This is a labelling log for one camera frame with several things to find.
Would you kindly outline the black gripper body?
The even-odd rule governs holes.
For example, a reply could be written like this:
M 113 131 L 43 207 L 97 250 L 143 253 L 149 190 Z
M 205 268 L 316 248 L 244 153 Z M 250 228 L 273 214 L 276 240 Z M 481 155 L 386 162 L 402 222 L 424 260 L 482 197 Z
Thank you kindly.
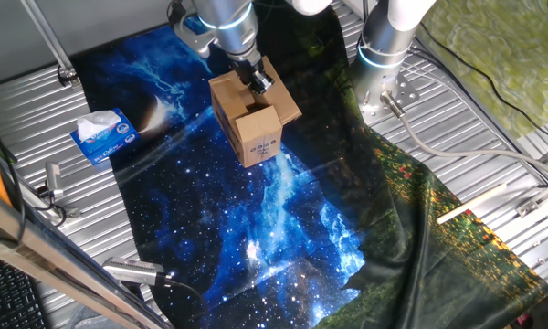
M 232 69 L 237 73 L 240 80 L 247 86 L 254 71 L 259 70 L 264 72 L 263 63 L 261 60 L 259 60 L 256 64 L 252 64 L 248 60 L 233 60 Z

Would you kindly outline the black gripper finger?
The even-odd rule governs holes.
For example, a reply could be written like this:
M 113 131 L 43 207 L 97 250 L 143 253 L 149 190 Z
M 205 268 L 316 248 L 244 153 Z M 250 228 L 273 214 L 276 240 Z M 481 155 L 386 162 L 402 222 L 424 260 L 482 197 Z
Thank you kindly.
M 256 70 L 252 73 L 248 87 L 256 94 L 261 95 L 265 93 L 274 83 L 274 79 L 267 73 Z

